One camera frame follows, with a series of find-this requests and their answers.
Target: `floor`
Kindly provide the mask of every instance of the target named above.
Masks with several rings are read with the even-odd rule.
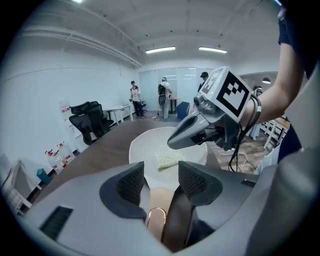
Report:
[[[160,122],[160,118],[157,115],[157,111],[146,111],[144,112],[144,119],[136,118],[136,115],[133,114],[133,118],[136,121],[141,120],[152,120]],[[175,117],[176,114],[169,114],[169,117]],[[260,163],[260,161],[266,156],[270,151],[264,149],[264,145],[268,137],[260,131],[259,137],[256,140],[253,140],[251,137],[246,136],[244,142],[240,145],[239,153],[244,153],[247,157],[247,162],[243,165],[246,160],[244,155],[238,154],[238,172],[241,172],[239,168],[243,170],[244,173],[252,173]],[[228,170],[229,161],[231,158],[232,152],[225,152],[222,148],[218,147],[214,142],[206,142],[209,147],[213,150],[220,166],[224,170]],[[233,169],[236,169],[236,164],[233,162]]]

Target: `backpack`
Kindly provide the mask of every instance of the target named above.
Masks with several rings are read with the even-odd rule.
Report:
[[[159,84],[158,93],[159,93],[159,95],[165,95],[166,94],[166,87],[162,84]]]

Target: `dark blue sleeve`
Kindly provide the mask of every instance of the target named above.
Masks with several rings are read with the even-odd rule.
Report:
[[[291,45],[288,32],[287,32],[287,26],[284,20],[279,20],[279,40],[278,44],[285,43],[288,45]]]

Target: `plastic bottle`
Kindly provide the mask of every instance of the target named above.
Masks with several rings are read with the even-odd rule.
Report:
[[[70,147],[68,146],[68,144],[66,144],[64,141],[58,145],[56,145],[59,148],[59,152],[60,155],[67,161],[67,162],[71,162],[71,160],[73,159],[73,154],[72,151],[70,149]]]
[[[50,151],[46,151],[45,154],[48,156],[49,165],[52,167],[52,169],[57,171],[58,170],[58,166],[57,166],[56,161],[55,161],[55,159],[53,157],[53,149],[51,149]]]
[[[53,159],[57,166],[56,173],[58,174],[67,166],[67,161],[59,154],[59,150],[53,153]]]

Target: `black cap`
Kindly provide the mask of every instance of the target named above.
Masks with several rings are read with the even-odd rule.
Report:
[[[201,78],[207,78],[209,76],[208,72],[202,72]]]

